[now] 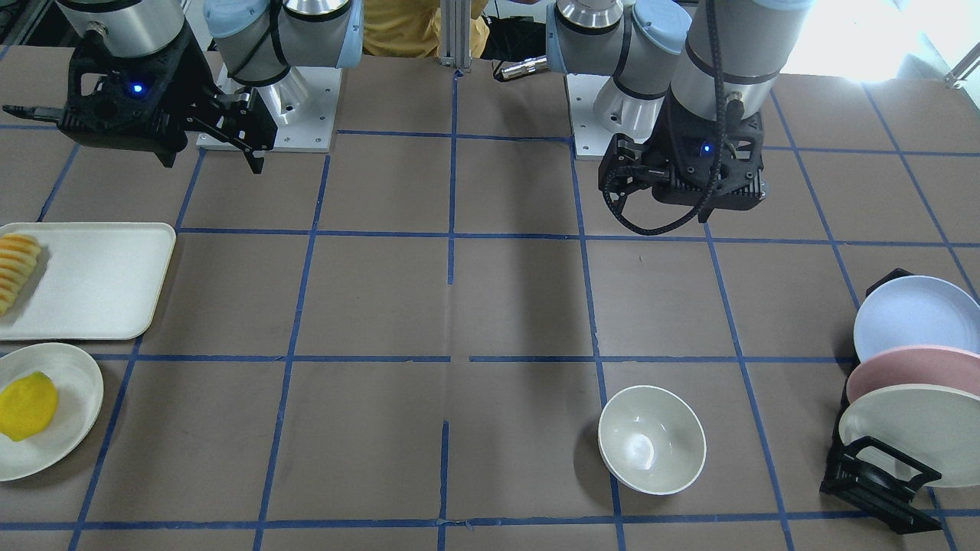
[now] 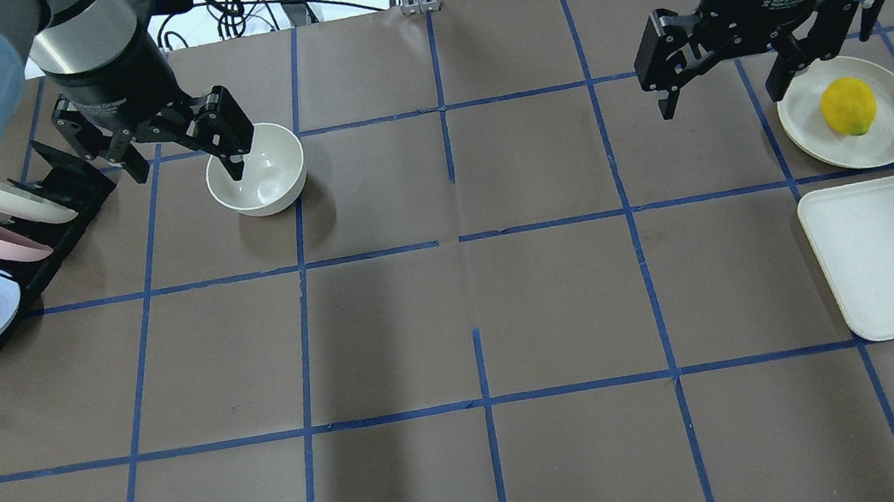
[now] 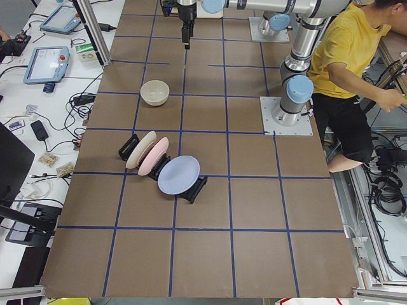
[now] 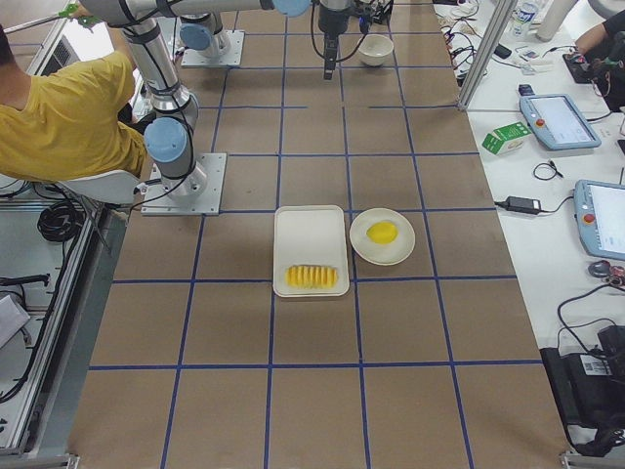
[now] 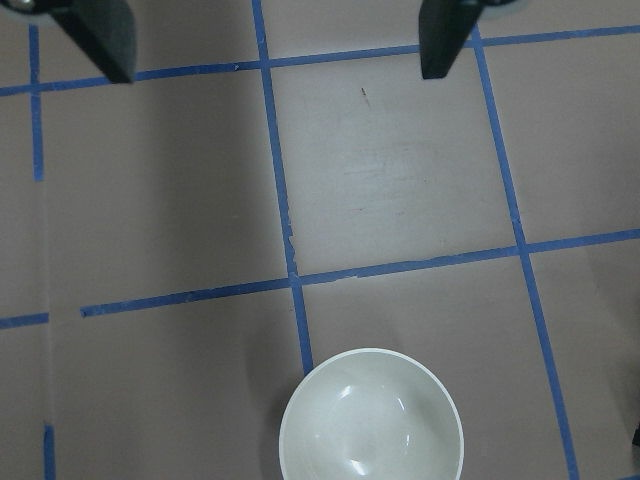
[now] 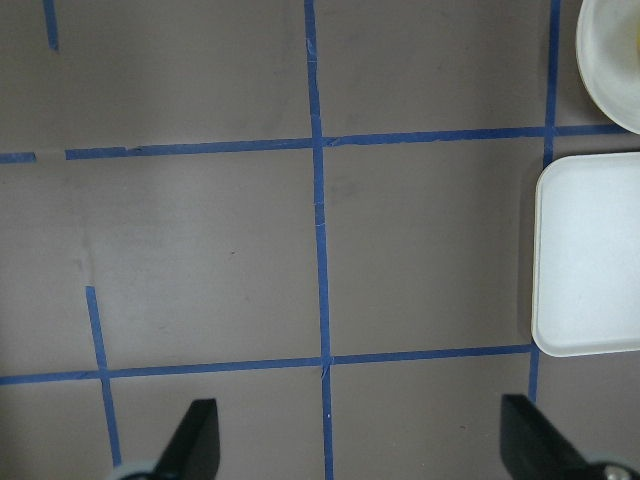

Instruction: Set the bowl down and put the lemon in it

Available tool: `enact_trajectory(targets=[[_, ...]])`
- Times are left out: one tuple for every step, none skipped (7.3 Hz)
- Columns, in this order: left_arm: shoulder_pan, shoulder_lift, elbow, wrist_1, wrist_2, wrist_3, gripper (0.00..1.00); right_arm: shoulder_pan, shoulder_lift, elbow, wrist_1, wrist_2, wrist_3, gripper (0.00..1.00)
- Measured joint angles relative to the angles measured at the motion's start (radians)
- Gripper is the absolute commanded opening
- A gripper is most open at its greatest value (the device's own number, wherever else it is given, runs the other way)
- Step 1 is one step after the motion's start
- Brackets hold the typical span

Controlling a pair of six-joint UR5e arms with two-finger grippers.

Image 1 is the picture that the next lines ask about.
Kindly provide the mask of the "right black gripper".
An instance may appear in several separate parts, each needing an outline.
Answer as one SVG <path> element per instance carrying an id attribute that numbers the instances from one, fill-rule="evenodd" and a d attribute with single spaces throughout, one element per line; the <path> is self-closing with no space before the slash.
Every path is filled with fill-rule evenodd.
<path id="1" fill-rule="evenodd" d="M 252 174 L 262 174 L 276 125 L 259 123 L 267 134 L 244 141 L 234 123 L 224 126 L 232 109 L 245 114 L 247 98 L 221 92 L 188 25 L 140 58 L 112 56 L 105 36 L 89 29 L 70 59 L 58 128 L 80 145 L 151 152 L 167 168 L 187 147 L 187 133 L 203 132 L 241 150 Z"/>

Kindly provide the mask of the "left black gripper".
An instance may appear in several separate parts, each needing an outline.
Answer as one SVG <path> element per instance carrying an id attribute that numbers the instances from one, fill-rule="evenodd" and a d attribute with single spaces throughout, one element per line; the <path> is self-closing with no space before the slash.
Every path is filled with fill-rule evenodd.
<path id="1" fill-rule="evenodd" d="M 599 191 L 619 209 L 623 196 L 638 191 L 650 191 L 659 203 L 693 207 L 715 185 L 703 212 L 755 208 L 769 193 L 762 179 L 762 116 L 746 114 L 741 100 L 729 99 L 722 121 L 726 135 L 718 141 L 713 115 L 703 119 L 666 97 L 646 142 L 612 137 L 599 164 Z"/>

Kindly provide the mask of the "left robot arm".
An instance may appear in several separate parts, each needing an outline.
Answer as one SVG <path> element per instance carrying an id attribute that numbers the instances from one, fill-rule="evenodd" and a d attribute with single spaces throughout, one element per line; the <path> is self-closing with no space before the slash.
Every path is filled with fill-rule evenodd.
<path id="1" fill-rule="evenodd" d="M 553 1 L 553 72 L 608 78 L 597 112 L 612 139 L 598 188 L 610 209 L 655 201 L 712 210 L 763 202 L 763 102 L 799 39 L 812 1 Z"/>

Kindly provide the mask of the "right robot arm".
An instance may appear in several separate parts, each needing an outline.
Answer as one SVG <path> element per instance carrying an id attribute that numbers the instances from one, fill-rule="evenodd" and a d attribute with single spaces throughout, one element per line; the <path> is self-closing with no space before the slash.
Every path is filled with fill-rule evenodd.
<path id="1" fill-rule="evenodd" d="M 60 1 L 80 35 L 64 107 L 53 120 L 80 145 L 149 152 L 165 166 L 203 132 L 241 150 L 259 174 L 274 116 L 295 111 L 262 92 L 298 67 L 354 67 L 361 1 L 207 1 L 203 16 L 227 76 L 224 92 L 178 1 Z"/>

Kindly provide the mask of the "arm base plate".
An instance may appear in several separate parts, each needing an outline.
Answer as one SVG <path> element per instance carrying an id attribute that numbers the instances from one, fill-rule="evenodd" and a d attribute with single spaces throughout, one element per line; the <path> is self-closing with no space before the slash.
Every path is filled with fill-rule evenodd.
<path id="1" fill-rule="evenodd" d="M 341 89 L 343 70 L 339 67 L 277 66 L 273 73 L 262 72 L 265 80 L 255 80 L 258 73 L 246 70 L 245 83 L 230 77 L 222 66 L 217 84 L 234 99 L 245 93 L 245 114 L 232 109 L 224 117 L 225 128 L 236 126 L 238 139 L 258 139 L 266 135 L 259 123 L 276 125 L 272 151 L 326 153 L 332 146 L 334 119 Z"/>
<path id="2" fill-rule="evenodd" d="M 567 74 L 568 112 L 575 157 L 600 160 L 615 135 L 643 144 L 652 135 L 664 97 L 640 99 L 599 74 Z"/>

